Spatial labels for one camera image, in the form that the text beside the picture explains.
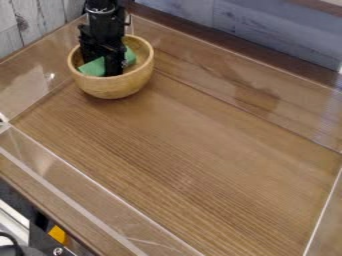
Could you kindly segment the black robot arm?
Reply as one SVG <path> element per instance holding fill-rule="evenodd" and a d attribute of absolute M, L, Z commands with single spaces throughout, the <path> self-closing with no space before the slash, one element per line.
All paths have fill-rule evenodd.
<path fill-rule="evenodd" d="M 105 58 L 105 75 L 124 74 L 126 8 L 120 0 L 86 0 L 87 22 L 81 24 L 79 44 L 85 62 Z"/>

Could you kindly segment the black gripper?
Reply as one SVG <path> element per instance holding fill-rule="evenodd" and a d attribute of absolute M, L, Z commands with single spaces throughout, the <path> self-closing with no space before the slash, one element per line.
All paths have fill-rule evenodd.
<path fill-rule="evenodd" d="M 101 58 L 105 54 L 106 75 L 124 74 L 126 62 L 125 8 L 87 8 L 87 22 L 79 25 L 79 43 L 86 63 Z"/>

